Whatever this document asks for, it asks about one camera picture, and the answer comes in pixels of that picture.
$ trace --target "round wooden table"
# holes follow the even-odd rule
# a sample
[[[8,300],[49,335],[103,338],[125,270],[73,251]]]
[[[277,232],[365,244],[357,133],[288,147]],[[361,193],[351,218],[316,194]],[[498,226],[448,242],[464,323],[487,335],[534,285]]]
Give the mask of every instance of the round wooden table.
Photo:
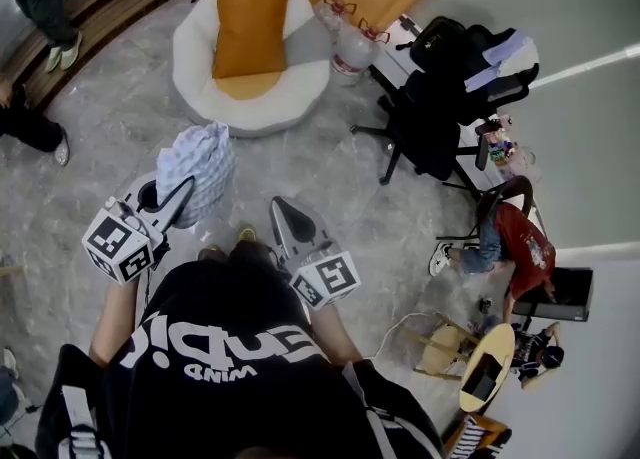
[[[460,387],[460,409],[467,413],[473,413],[478,411],[482,406],[495,397],[496,393],[498,393],[498,390],[502,386],[502,383],[507,378],[507,374],[511,368],[511,360],[513,359],[515,347],[516,335],[509,324],[499,324],[489,331],[482,340],[480,340],[480,343],[476,346],[476,349],[467,361],[467,370],[462,377],[462,386]],[[496,386],[487,400],[481,400],[462,390],[484,354],[490,354],[502,365],[502,370],[496,378]]]

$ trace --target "black t-shirt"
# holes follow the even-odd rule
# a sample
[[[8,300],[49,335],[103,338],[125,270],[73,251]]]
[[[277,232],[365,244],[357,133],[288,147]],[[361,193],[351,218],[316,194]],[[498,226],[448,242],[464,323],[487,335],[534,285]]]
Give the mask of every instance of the black t-shirt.
[[[523,331],[516,333],[516,349],[511,361],[511,368],[518,370],[520,381],[535,377],[539,373],[540,363],[536,359],[538,353],[547,348],[550,336],[543,329],[537,335],[530,335]]]
[[[300,459],[381,457],[363,403],[312,340],[299,300],[275,271],[182,265],[142,321],[105,372],[63,348],[39,456],[50,456],[68,432],[60,400],[66,383],[85,387],[114,458],[232,458],[253,446]],[[395,405],[439,443],[406,390],[358,365],[370,370],[364,377],[380,407]]]

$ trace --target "white round cushion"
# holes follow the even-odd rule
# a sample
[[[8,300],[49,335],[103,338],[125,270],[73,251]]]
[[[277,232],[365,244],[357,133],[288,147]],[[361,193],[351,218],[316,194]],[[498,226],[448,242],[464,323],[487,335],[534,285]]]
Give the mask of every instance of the white round cushion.
[[[313,17],[309,0],[289,0],[283,37]],[[211,75],[219,28],[217,0],[200,0],[173,35],[173,82],[194,111],[192,119],[199,124],[226,123],[231,134],[240,137],[267,134],[300,121],[329,82],[330,60],[290,66],[262,96],[235,100],[218,89]]]

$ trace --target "white sneaker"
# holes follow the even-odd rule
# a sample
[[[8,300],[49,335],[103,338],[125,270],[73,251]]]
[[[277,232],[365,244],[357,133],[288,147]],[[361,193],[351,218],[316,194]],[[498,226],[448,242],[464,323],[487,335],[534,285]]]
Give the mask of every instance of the white sneaker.
[[[62,167],[66,166],[69,162],[69,141],[67,140],[67,132],[65,129],[62,129],[62,142],[56,148],[56,151],[53,152],[53,158],[56,159],[56,162],[60,164]]]
[[[13,376],[13,380],[15,381],[20,377],[20,374],[18,372],[18,362],[16,361],[16,357],[13,355],[13,352],[11,352],[6,347],[4,348],[3,355],[4,355],[3,364],[11,372],[11,375]]]
[[[56,66],[60,63],[60,59],[62,58],[62,49],[60,47],[53,47],[49,51],[49,59],[47,59],[47,64],[44,66],[44,71],[47,73],[51,73],[56,69]]]
[[[80,43],[82,43],[82,33],[78,31],[78,37],[76,43],[69,50],[62,52],[62,59],[60,60],[60,68],[68,70],[73,66],[73,63],[78,59],[78,52],[80,51]]]
[[[451,242],[440,242],[438,247],[436,247],[431,260],[429,260],[429,274],[433,277],[440,274],[440,271],[445,265],[449,265],[449,257],[445,254],[444,248],[452,245],[453,244]]]

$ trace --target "computer monitor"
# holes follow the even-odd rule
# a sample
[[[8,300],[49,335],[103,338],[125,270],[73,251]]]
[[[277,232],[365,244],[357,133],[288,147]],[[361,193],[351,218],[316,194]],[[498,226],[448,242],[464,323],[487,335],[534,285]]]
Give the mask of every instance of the computer monitor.
[[[516,301],[513,313],[527,317],[586,322],[593,292],[593,270],[556,267],[551,275],[556,303],[551,303],[542,285]]]

